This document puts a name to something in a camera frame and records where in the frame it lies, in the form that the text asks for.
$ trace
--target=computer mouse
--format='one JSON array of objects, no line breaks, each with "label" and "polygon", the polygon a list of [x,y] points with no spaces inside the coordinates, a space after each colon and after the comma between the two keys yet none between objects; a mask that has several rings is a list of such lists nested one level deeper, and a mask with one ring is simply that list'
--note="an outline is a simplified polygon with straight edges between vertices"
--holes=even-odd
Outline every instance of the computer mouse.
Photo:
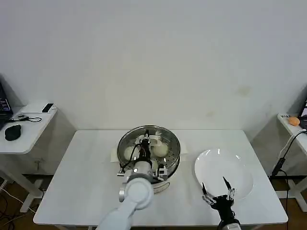
[{"label": "computer mouse", "polygon": [[6,140],[16,140],[21,135],[21,125],[11,126],[4,132]]}]

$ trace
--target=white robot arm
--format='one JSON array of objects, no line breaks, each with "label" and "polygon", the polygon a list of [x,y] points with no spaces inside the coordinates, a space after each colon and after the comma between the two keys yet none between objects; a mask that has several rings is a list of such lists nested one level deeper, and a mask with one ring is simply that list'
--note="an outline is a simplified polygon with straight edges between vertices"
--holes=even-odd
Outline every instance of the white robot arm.
[{"label": "white robot arm", "polygon": [[148,207],[153,195],[154,189],[148,180],[140,177],[132,179],[127,183],[125,200],[119,208],[105,216],[97,230],[129,230],[134,211]]}]

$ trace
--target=cable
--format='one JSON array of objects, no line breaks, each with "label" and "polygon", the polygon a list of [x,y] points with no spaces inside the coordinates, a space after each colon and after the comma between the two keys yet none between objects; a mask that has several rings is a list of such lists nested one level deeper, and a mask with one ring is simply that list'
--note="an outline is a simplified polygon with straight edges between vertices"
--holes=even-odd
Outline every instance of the cable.
[{"label": "cable", "polygon": [[299,134],[296,134],[296,136],[295,136],[295,137],[293,138],[293,140],[291,141],[291,143],[290,143],[290,145],[289,145],[289,147],[288,147],[286,153],[284,154],[283,158],[286,157],[286,155],[287,155],[287,153],[288,153],[288,151],[289,151],[289,149],[290,149],[290,147],[291,147],[293,141],[296,139],[296,137],[297,137],[298,135],[302,134],[302,133],[307,133],[307,131],[304,131],[304,132],[301,132],[301,133],[299,133]]},{"label": "cable", "polygon": [[24,216],[26,216],[26,215],[28,215],[29,214],[29,212],[27,212],[27,213],[25,213],[25,214],[23,214],[23,215],[21,215],[21,216],[18,216],[18,217],[15,217],[15,218],[13,218],[13,219],[11,219],[11,220],[9,220],[8,222],[6,222],[5,224],[3,224],[3,225],[1,225],[0,226],[0,229],[2,229],[5,225],[7,225],[8,223],[11,223],[12,221],[14,221],[14,220],[16,220],[16,219],[19,219],[19,218],[21,218],[21,217],[24,217]]},{"label": "cable", "polygon": [[288,175],[287,175],[287,173],[284,171],[284,170],[281,170],[280,169],[280,171],[281,172],[283,172],[285,175],[286,175],[286,177],[287,177],[287,185],[288,185],[288,189],[287,189],[287,197],[286,197],[286,214],[287,214],[287,216],[288,216],[288,197],[289,197],[289,189],[290,189],[290,187],[289,187],[289,181],[288,181]]},{"label": "cable", "polygon": [[4,199],[4,201],[5,201],[5,209],[4,209],[3,212],[0,211],[1,214],[2,214],[2,215],[0,216],[0,219],[1,219],[3,216],[6,216],[5,212],[6,212],[6,209],[8,208],[8,200],[5,198],[4,195],[0,194],[0,196],[1,196],[1,197]]},{"label": "cable", "polygon": [[26,115],[19,115],[17,117],[17,120],[12,118],[12,119],[7,120],[6,122],[13,123],[13,122],[19,122],[19,121],[40,122],[42,121],[42,118],[41,117],[28,117]]},{"label": "cable", "polygon": [[290,140],[296,135],[296,134],[299,134],[299,133],[301,133],[301,132],[305,132],[305,131],[307,131],[306,129],[301,129],[301,130],[299,130],[299,131],[297,131],[297,133],[295,133],[295,134],[293,134],[289,139],[288,139],[288,141],[287,141],[287,143],[285,144],[285,146],[282,148],[282,150],[280,150],[280,152],[279,152],[279,155],[278,155],[278,158],[277,159],[279,159],[280,158],[280,156],[282,155],[282,152],[284,151],[284,149],[287,147],[287,145],[289,144],[289,142],[290,142]]},{"label": "cable", "polygon": [[0,188],[0,189],[1,189],[2,191],[6,192],[10,197],[15,198],[16,200],[18,200],[19,202],[21,202],[21,203],[23,204],[23,202],[22,202],[20,199],[18,199],[18,198],[16,198],[16,197],[14,197],[13,195],[9,194],[9,192],[7,192],[5,189],[3,189],[3,188]]},{"label": "cable", "polygon": [[288,154],[288,151],[289,151],[289,149],[290,149],[292,143],[294,142],[294,140],[296,139],[296,137],[297,137],[298,135],[302,134],[302,133],[307,133],[307,131],[300,132],[300,133],[298,133],[298,134],[296,134],[296,135],[294,136],[294,138],[293,138],[292,141],[290,142],[290,145],[288,146],[287,151],[286,151],[286,153],[284,154],[284,156],[278,159],[278,162],[277,162],[277,164],[274,166],[274,169],[273,169],[273,171],[272,171],[271,176],[269,177],[269,179],[271,179],[272,176],[276,176],[277,173],[282,169],[283,164],[284,164],[284,162],[285,162],[285,160],[286,160],[285,157],[286,157],[286,155]]}]

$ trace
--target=steamed bun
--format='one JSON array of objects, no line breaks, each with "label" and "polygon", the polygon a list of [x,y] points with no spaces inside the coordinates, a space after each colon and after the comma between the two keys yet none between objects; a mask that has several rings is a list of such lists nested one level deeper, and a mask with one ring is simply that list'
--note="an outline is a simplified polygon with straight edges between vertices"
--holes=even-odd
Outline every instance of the steamed bun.
[{"label": "steamed bun", "polygon": [[157,157],[165,157],[168,153],[168,145],[162,143],[160,146],[153,147],[153,154]]}]

